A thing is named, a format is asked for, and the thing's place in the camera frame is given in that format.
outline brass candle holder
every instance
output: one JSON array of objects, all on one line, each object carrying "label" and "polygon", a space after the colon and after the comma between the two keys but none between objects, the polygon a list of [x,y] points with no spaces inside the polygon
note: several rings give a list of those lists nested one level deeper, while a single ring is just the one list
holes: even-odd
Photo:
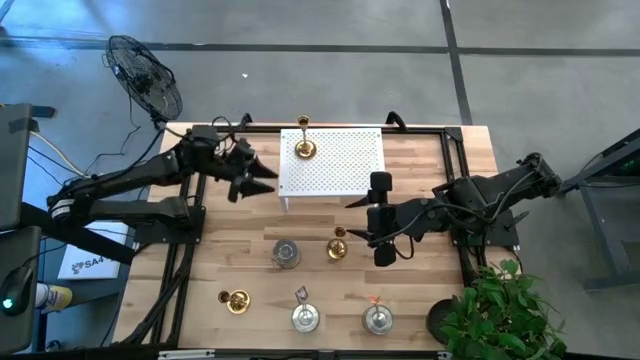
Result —
[{"label": "brass candle holder", "polygon": [[347,234],[347,231],[343,227],[338,226],[333,230],[333,234],[336,238],[329,240],[327,243],[327,254],[334,260],[340,260],[347,256],[347,243],[341,239]]},{"label": "brass candle holder", "polygon": [[220,294],[218,294],[218,301],[226,303],[227,309],[229,309],[232,314],[240,315],[249,309],[251,297],[249,297],[249,294],[244,290],[236,290],[231,294],[226,291],[221,291]]},{"label": "brass candle holder", "polygon": [[298,118],[298,125],[302,130],[302,140],[296,144],[296,155],[301,159],[311,159],[316,154],[316,144],[307,140],[307,128],[309,127],[309,117],[302,115]]}]

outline white box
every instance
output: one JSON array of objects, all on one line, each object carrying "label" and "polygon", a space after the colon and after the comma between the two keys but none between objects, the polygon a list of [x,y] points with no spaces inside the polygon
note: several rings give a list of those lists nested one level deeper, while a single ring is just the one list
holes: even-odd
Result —
[{"label": "white box", "polygon": [[302,130],[280,132],[278,196],[284,212],[292,197],[364,196],[370,174],[384,171],[380,128],[309,129],[307,139],[316,145],[316,154],[301,159],[295,147]]}]

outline black cable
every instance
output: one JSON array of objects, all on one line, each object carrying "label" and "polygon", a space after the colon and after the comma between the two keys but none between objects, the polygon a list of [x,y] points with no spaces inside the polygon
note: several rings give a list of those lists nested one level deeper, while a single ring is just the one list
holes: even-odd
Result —
[{"label": "black cable", "polygon": [[398,250],[397,247],[394,247],[395,250],[396,250],[396,254],[398,254],[398,256],[400,256],[401,258],[403,258],[405,260],[413,259],[413,255],[414,255],[415,249],[414,249],[414,244],[413,244],[413,238],[411,236],[409,236],[409,246],[411,246],[411,252],[409,253],[409,256],[405,256],[403,253],[400,252],[400,250]]},{"label": "black cable", "polygon": [[480,214],[476,213],[475,211],[471,210],[471,209],[467,209],[464,206],[460,206],[460,205],[454,205],[454,204],[449,204],[449,203],[439,203],[439,204],[435,204],[431,207],[431,209],[437,209],[437,208],[451,208],[451,209],[455,209],[455,210],[459,210],[462,212],[466,212],[470,215],[475,216],[478,220],[482,220],[486,223],[490,223],[492,222],[491,219],[487,219],[483,216],[481,216]]},{"label": "black cable", "polygon": [[103,178],[100,180],[96,180],[95,182],[92,183],[88,183],[82,186],[79,186],[77,188],[72,189],[73,191],[78,191],[78,190],[82,190],[88,187],[94,187],[100,184],[104,184],[107,181],[113,181],[115,179],[121,178],[123,176],[125,176],[126,174],[128,174],[139,162],[142,161],[142,159],[147,156],[147,154],[149,153],[149,151],[151,151],[151,148],[153,147],[153,145],[156,143],[156,141],[158,141],[158,138],[160,138],[160,135],[162,135],[162,133],[164,132],[165,129],[160,129],[158,130],[158,133],[156,134],[156,136],[153,138],[153,140],[151,141],[151,143],[149,144],[149,146],[147,147],[147,149],[142,153],[142,155],[140,155],[140,157],[138,157],[138,159],[136,159],[136,161],[134,161],[133,163],[131,163],[131,165],[129,165],[126,169],[122,170],[121,172],[119,172],[118,174],[111,176],[111,177],[107,177],[107,178]]},{"label": "black cable", "polygon": [[410,228],[411,226],[413,226],[413,224],[416,223],[416,221],[418,221],[418,218],[420,218],[422,215],[426,214],[427,210],[422,210],[421,212],[418,213],[418,215],[416,215],[413,220],[411,220],[405,227],[403,227],[402,229],[393,232],[387,236],[383,236],[380,239],[375,239],[374,241],[371,242],[371,244],[382,244],[385,243],[389,240],[392,240],[394,237],[401,235],[402,233],[404,233],[408,228]]},{"label": "black cable", "polygon": [[[46,239],[48,239],[48,238],[49,238],[48,236],[47,236],[47,237],[43,237],[42,239],[40,239],[40,241],[42,241],[42,240],[46,240]],[[49,253],[49,252],[52,252],[52,251],[56,251],[56,250],[62,249],[62,248],[63,248],[63,247],[65,247],[65,246],[67,246],[67,244],[62,244],[62,245],[60,245],[60,246],[54,247],[53,249],[49,249],[49,250],[45,250],[45,251],[41,251],[41,252],[37,253],[36,255],[33,255],[33,256],[29,257],[27,260],[25,260],[25,261],[24,261],[24,263],[22,263],[22,266],[25,266],[29,261],[31,261],[31,260],[33,260],[33,259],[35,259],[35,258],[37,258],[37,257],[40,257],[40,255],[44,255],[44,254],[46,254],[46,253]]]},{"label": "black cable", "polygon": [[596,189],[617,189],[617,188],[632,187],[632,186],[640,186],[640,183],[634,183],[634,184],[622,184],[622,185],[611,185],[611,186],[606,186],[606,185],[591,185],[591,184],[578,185],[578,187],[591,187],[591,188],[596,188]]},{"label": "black cable", "polygon": [[602,155],[602,153],[601,153],[601,152],[600,152],[600,153],[597,153],[597,154],[595,154],[595,155],[593,155],[593,157],[591,158],[591,160],[587,161],[587,163],[586,163],[586,164],[584,164],[584,166],[582,167],[582,169],[580,169],[580,171],[579,171],[579,172],[583,172],[583,171],[584,171],[584,169],[586,169],[586,168],[587,168],[587,166],[589,166],[589,165],[593,162],[593,160],[595,160],[595,159],[596,159],[598,156],[600,156],[600,155]]},{"label": "black cable", "polygon": [[511,189],[509,189],[509,191],[507,191],[507,193],[504,195],[504,197],[502,198],[502,200],[500,201],[500,204],[498,205],[498,207],[496,208],[496,211],[493,213],[493,216],[491,217],[491,222],[493,222],[495,219],[498,218],[498,215],[500,214],[500,212],[502,211],[502,207],[504,206],[504,204],[507,202],[507,199],[509,198],[509,195],[511,195],[511,193],[518,187],[520,186],[520,184],[522,184],[525,180],[527,180],[528,178],[530,178],[531,176],[533,176],[533,174],[535,174],[535,171],[531,171],[529,172],[527,175],[523,176],[520,178],[520,180],[518,180],[515,184],[513,184],[513,186],[511,187]]},{"label": "black cable", "polygon": [[124,152],[124,147],[127,144],[127,141],[129,141],[129,139],[131,138],[131,136],[133,134],[135,134],[138,130],[140,130],[140,128],[142,128],[141,125],[137,125],[136,123],[133,122],[133,102],[131,101],[131,96],[130,95],[129,95],[129,122],[131,123],[131,125],[133,125],[134,129],[127,134],[127,137],[122,142],[122,145],[120,145],[120,152],[117,152],[117,153],[100,153],[100,154],[98,154],[95,157],[95,159],[93,159],[93,162],[91,163],[91,165],[89,165],[87,167],[87,169],[84,171],[85,174],[87,174],[89,172],[89,169],[91,169],[91,167],[95,163],[97,163],[98,160],[100,160],[100,158],[103,157],[103,156],[125,156],[126,153]]},{"label": "black cable", "polygon": [[104,342],[107,341],[107,337],[109,337],[109,333],[111,333],[111,329],[113,329],[113,325],[116,323],[116,318],[118,317],[118,312],[120,312],[120,306],[122,305],[122,299],[124,298],[124,294],[118,298],[118,304],[116,305],[116,311],[113,313],[113,318],[111,319],[111,323],[109,324],[109,328],[107,329],[107,333],[104,334],[102,341],[100,341],[100,347],[104,346]]},{"label": "black cable", "polygon": [[504,248],[516,257],[516,259],[518,260],[518,264],[520,265],[520,271],[524,274],[524,266],[522,266],[522,261],[520,260],[520,256],[518,256],[518,253],[513,249],[512,246],[505,246]]},{"label": "black cable", "polygon": [[37,166],[37,167],[39,167],[40,169],[42,169],[42,171],[44,171],[45,173],[47,173],[47,175],[51,176],[51,178],[52,178],[53,180],[55,180],[55,181],[58,183],[58,185],[63,186],[63,185],[62,185],[62,183],[61,183],[61,182],[60,182],[60,181],[59,181],[55,176],[53,176],[53,174],[52,174],[52,173],[50,173],[47,169],[45,169],[45,168],[44,168],[44,166],[42,166],[42,165],[38,164],[38,162],[37,162],[37,161],[33,160],[33,158],[32,158],[31,156],[27,155],[27,159],[29,159],[29,160],[33,161],[33,163],[34,163],[34,164],[36,164],[36,166]]},{"label": "black cable", "polygon": [[61,167],[62,169],[65,169],[65,170],[67,170],[68,172],[73,173],[74,175],[77,175],[77,173],[76,173],[75,171],[73,171],[73,170],[69,169],[68,167],[66,167],[66,166],[64,166],[64,165],[62,165],[62,164],[60,164],[59,162],[57,162],[57,161],[53,160],[52,158],[50,158],[50,157],[49,157],[49,156],[47,156],[46,154],[42,153],[42,152],[41,152],[41,151],[39,151],[38,149],[36,149],[36,148],[32,147],[31,145],[29,145],[29,149],[30,149],[30,150],[33,150],[33,151],[35,151],[36,153],[38,153],[38,155],[40,155],[40,156],[44,157],[45,159],[47,159],[47,160],[51,161],[52,163],[54,163],[54,164],[56,164],[56,165],[58,165],[58,166],[59,166],[59,167]]},{"label": "black cable", "polygon": [[126,233],[121,233],[121,232],[118,232],[118,231],[107,230],[107,229],[98,229],[98,228],[86,228],[86,229],[87,230],[91,230],[91,231],[103,231],[103,232],[106,232],[106,233],[116,234],[116,235],[124,235],[124,236],[130,237],[130,238],[133,237],[133,235],[129,235],[129,234],[126,234]]}]

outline white cable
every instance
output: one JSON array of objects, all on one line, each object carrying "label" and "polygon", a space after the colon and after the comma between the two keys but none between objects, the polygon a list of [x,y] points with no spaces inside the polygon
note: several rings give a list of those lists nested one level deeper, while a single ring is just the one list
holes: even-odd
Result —
[{"label": "white cable", "polygon": [[35,135],[40,140],[44,141],[45,144],[49,145],[49,147],[51,147],[56,153],[58,153],[58,155],[60,155],[62,160],[64,160],[64,162],[67,163],[67,165],[69,165],[71,170],[73,170],[73,172],[76,173],[78,176],[82,176],[84,178],[90,178],[90,176],[85,175],[82,171],[78,170],[78,168],[75,167],[71,163],[71,161],[69,161],[69,159],[67,159],[67,157],[62,153],[62,151],[60,151],[60,149],[58,149],[55,145],[53,145],[49,140],[45,139],[44,136],[38,134],[37,132],[33,132],[33,131],[30,131],[30,133],[31,133],[31,135]]}]

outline fan guard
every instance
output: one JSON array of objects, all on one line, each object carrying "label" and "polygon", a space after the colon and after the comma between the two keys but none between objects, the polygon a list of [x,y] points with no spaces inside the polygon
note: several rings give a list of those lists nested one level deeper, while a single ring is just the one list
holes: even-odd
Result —
[{"label": "fan guard", "polygon": [[167,122],[182,112],[173,71],[139,41],[117,35],[107,42],[106,58],[120,85],[154,121]]}]

